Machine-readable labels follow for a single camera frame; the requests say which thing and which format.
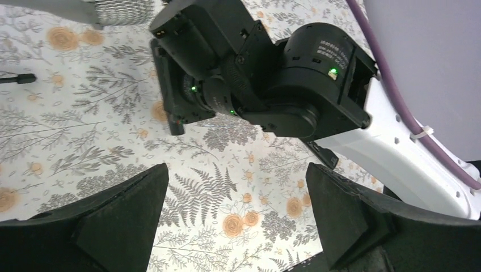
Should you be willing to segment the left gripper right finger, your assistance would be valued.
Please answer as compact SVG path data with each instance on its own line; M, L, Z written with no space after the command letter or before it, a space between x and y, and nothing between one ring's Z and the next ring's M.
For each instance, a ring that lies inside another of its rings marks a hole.
M479 221L408 205L320 164L306 182L329 270L480 270Z

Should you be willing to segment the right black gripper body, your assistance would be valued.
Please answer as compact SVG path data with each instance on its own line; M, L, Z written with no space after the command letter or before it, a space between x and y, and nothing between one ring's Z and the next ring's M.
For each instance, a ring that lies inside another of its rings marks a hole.
M241 1L168 1L150 25L164 109L176 124L269 111L261 91L276 62L263 24Z

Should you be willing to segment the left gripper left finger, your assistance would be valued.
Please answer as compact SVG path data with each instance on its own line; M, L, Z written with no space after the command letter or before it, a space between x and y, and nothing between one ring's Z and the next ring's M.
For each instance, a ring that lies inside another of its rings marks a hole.
M26 220L1 222L2 271L146 271L169 182L157 164Z

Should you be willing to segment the black remote control back up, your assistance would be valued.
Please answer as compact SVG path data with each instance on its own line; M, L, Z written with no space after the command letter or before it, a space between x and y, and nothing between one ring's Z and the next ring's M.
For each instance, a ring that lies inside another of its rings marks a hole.
M173 136L180 136L185 134L184 126L181 120L177 120L176 118L169 116L168 126L170 130L170 134Z

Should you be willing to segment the black remote control with buttons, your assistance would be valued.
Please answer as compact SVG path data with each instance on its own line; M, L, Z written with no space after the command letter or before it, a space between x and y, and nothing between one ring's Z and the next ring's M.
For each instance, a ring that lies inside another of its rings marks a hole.
M306 142L305 145L312 151L312 153L329 169L335 169L339 157L330 149L323 148L315 142Z

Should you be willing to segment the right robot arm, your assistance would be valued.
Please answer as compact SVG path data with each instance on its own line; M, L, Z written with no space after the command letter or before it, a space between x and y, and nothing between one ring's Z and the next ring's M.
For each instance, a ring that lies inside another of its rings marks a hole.
M150 32L173 135L228 114L306 142L331 168L350 158L409 205L480 219L479 170L408 117L385 64L341 28L273 42L241 1L171 1Z

